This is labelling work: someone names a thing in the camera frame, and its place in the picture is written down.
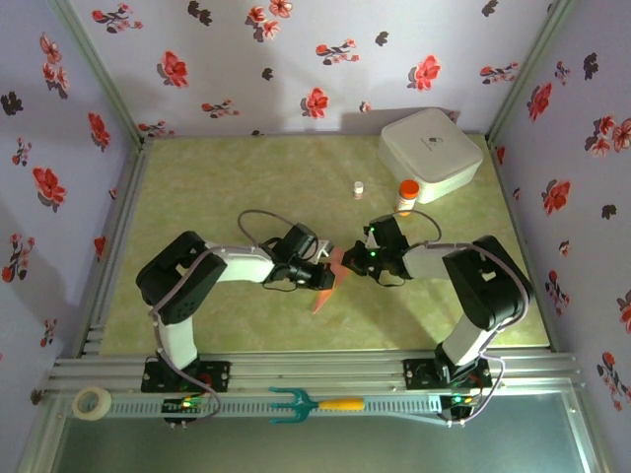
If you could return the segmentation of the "pink cloth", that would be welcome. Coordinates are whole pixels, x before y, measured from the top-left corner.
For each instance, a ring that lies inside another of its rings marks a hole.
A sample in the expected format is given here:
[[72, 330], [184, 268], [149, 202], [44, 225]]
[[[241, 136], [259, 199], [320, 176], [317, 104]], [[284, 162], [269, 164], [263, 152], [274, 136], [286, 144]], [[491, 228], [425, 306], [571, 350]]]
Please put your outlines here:
[[330, 299], [332, 294], [336, 289], [339, 288], [341, 283], [345, 280], [348, 275], [348, 269], [342, 264], [344, 256], [344, 250], [339, 247], [335, 247], [332, 249], [329, 255], [329, 263], [330, 269], [334, 274], [334, 282], [331, 289], [324, 290], [320, 292], [315, 300], [315, 307], [313, 309], [313, 314], [316, 314], [324, 304]]

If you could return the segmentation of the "white square lidded box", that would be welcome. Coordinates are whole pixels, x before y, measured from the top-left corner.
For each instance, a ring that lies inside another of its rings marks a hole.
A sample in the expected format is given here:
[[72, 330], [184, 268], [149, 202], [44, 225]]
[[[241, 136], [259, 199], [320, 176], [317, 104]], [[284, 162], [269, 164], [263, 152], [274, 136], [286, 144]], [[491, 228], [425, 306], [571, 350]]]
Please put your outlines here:
[[484, 153], [437, 108], [427, 108], [382, 129], [378, 156], [397, 181], [419, 185], [428, 204], [469, 184]]

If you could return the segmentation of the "orange-capped pill bottle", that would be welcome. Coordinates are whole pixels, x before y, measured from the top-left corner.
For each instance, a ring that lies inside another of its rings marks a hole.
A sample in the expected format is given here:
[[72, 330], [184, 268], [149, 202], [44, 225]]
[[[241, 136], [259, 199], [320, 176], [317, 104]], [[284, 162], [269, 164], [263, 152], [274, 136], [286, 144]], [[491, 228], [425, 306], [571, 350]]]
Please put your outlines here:
[[398, 197], [395, 204], [395, 212], [399, 216], [407, 216], [414, 209], [420, 186], [416, 180], [405, 179], [398, 187]]

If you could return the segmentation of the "grey metal panel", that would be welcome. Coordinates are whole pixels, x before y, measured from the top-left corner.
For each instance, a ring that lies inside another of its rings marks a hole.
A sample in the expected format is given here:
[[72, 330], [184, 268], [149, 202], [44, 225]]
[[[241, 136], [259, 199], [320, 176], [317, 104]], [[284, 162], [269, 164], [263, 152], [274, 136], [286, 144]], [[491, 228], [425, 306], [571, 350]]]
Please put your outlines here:
[[567, 393], [494, 399], [446, 427], [394, 416], [73, 419], [47, 404], [24, 456], [3, 473], [620, 473]]

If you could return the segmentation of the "white tape roll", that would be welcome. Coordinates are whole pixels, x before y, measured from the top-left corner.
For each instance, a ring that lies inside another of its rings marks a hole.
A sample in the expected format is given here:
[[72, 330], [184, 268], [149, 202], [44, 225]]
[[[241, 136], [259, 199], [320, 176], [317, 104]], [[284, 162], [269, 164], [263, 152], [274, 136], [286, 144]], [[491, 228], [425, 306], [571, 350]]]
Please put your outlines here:
[[112, 397], [107, 390], [89, 386], [75, 395], [71, 409], [77, 419], [94, 422], [104, 418], [111, 405]]

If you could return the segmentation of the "long aluminium frame rail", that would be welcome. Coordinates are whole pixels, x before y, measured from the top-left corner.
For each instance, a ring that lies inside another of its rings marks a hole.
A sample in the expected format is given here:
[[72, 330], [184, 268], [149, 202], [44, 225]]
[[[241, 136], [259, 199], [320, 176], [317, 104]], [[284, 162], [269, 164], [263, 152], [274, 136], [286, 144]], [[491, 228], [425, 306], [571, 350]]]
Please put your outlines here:
[[[228, 393], [253, 396], [270, 386], [299, 387], [311, 395], [394, 394], [405, 389], [403, 362], [431, 357], [427, 351], [315, 351], [206, 354], [203, 361], [230, 364]], [[547, 349], [494, 349], [487, 353], [490, 373], [497, 375], [502, 359], [505, 374], [501, 395], [546, 393], [585, 385], [582, 370], [571, 354]], [[142, 357], [83, 357], [59, 359], [42, 388], [76, 392], [99, 386], [112, 392], [138, 392], [144, 371]]]

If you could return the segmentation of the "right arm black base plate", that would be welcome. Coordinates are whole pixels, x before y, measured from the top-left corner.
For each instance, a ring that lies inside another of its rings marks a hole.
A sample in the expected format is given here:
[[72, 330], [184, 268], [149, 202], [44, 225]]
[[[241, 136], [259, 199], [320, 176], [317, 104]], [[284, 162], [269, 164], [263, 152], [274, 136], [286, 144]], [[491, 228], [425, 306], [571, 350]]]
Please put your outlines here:
[[450, 367], [437, 359], [406, 359], [402, 362], [407, 390], [446, 388], [490, 388], [493, 379], [487, 361], [474, 361], [464, 367]]

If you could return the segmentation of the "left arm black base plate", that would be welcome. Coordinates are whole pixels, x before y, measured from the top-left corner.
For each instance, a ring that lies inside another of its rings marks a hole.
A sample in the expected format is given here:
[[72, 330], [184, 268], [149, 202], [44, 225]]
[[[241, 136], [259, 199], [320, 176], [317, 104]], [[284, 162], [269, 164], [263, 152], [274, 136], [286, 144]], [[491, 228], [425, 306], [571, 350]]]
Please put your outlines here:
[[[225, 361], [195, 361], [183, 372], [218, 393], [228, 390], [231, 364]], [[145, 363], [140, 390], [143, 393], [202, 392], [203, 388], [176, 374], [162, 359]]]

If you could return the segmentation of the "aluminium side rail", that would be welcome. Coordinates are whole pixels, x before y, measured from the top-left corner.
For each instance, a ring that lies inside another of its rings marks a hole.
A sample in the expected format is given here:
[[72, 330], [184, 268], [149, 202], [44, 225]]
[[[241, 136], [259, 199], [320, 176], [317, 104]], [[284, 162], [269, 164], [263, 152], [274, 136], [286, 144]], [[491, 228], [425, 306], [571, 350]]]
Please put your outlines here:
[[117, 197], [105, 225], [105, 249], [91, 273], [81, 324], [70, 351], [72, 358], [100, 355], [127, 235], [152, 147], [152, 139], [142, 139], [138, 150], [123, 167]]

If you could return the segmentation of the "aluminium corner post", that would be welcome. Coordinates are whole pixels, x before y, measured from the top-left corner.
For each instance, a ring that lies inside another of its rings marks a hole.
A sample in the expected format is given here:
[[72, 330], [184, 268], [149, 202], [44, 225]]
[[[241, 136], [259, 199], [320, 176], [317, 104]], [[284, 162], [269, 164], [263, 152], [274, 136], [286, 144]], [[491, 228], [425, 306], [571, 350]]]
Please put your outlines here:
[[137, 150], [140, 150], [144, 145], [144, 139], [141, 137], [140, 132], [137, 130], [136, 125], [133, 122], [130, 110], [126, 105], [119, 88], [116, 86], [112, 76], [107, 71], [105, 63], [88, 35], [88, 32], [82, 25], [75, 9], [70, 4], [70, 1], [45, 0], [45, 3], [50, 7], [64, 31], [69, 34], [75, 46], [80, 51], [84, 61], [93, 73], [95, 80], [99, 83], [105, 93], [107, 102], [114, 110], [118, 121], [133, 142], [134, 147]]
[[510, 88], [506, 99], [485, 135], [488, 144], [495, 142], [506, 128], [507, 123], [518, 108], [519, 100], [526, 90], [528, 81], [537, 74], [548, 50], [554, 45], [556, 37], [561, 33], [564, 24], [580, 2], [581, 0], [554, 0], [551, 3], [545, 22], [526, 56], [521, 73]]

